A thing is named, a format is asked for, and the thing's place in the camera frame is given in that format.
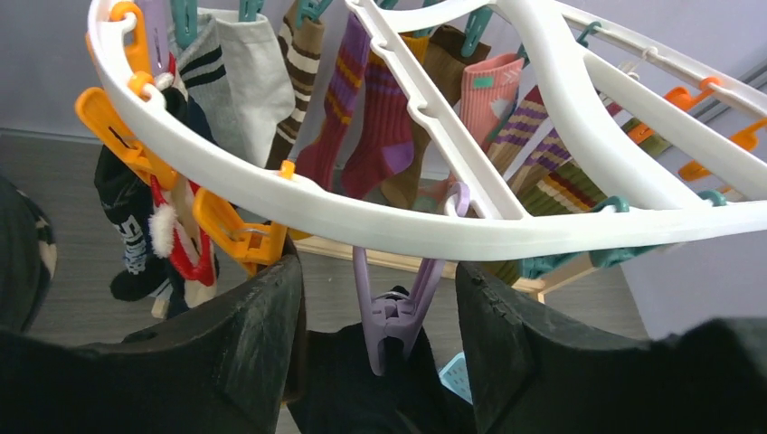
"hook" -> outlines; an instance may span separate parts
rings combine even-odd
[[[575,38],[575,41],[583,46],[583,48],[589,48],[589,42],[586,41],[586,37],[590,34],[597,33],[597,27],[601,28],[601,23],[599,21],[595,21],[589,25],[586,26],[585,29],[581,32],[580,35],[578,35],[577,38]]]

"gray floor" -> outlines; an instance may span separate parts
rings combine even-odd
[[[108,284],[121,270],[120,238],[107,222],[93,188],[99,146],[0,137],[0,171],[33,198],[49,215],[58,238],[59,262],[32,335],[58,344],[118,342],[128,333],[150,326],[150,300],[124,303],[111,298]],[[360,319],[349,262],[302,256],[308,297],[309,327],[334,331]],[[244,274],[230,260],[222,261],[219,288],[240,283]],[[372,267],[371,280],[380,291],[401,284],[413,274]],[[632,337],[646,337],[639,313],[620,268],[583,278],[547,297],[550,306],[583,322]],[[461,349],[455,289],[442,280],[426,318],[426,330],[439,365]],[[298,432],[287,410],[280,414],[278,433]]]

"white sock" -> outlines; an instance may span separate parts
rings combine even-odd
[[[226,151],[266,165],[281,120],[296,107],[293,87],[269,20],[239,23],[237,11],[197,10],[197,39],[183,52],[169,33],[186,88]]]

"white plastic drying rack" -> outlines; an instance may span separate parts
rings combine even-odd
[[[767,229],[767,165],[576,43],[568,24],[599,21],[596,37],[640,55],[690,83],[715,76],[714,96],[757,118],[767,96],[678,52],[600,17],[553,0],[445,0],[388,11],[374,0],[346,0],[409,99],[408,111],[434,139],[471,192],[482,219],[409,212],[332,193],[301,176],[292,181],[250,165],[197,136],[165,111],[152,85],[147,101],[128,89],[132,71],[123,35],[136,17],[109,21],[116,0],[92,0],[88,30],[97,70],[115,109],[168,164],[222,198],[265,218],[325,239],[418,258],[502,260],[669,244]],[[568,150],[608,195],[630,212],[533,217],[481,152],[397,33],[443,24],[489,5],[519,32],[548,113]],[[745,202],[712,207],[642,152],[608,115],[594,88],[609,95],[725,183]]]

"pink sock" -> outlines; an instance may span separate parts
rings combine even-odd
[[[333,168],[352,120],[369,52],[370,36],[356,15],[349,14],[336,70],[325,96],[325,123],[317,140],[304,148],[296,160],[296,173],[327,191],[333,189]]]
[[[512,107],[524,62],[509,52],[463,71],[460,120],[486,151],[488,134]]]
[[[429,38],[402,39],[423,62]],[[412,121],[407,97],[383,59],[371,54],[365,70],[365,123],[362,136],[341,173],[346,195],[362,199],[378,184],[412,163]]]

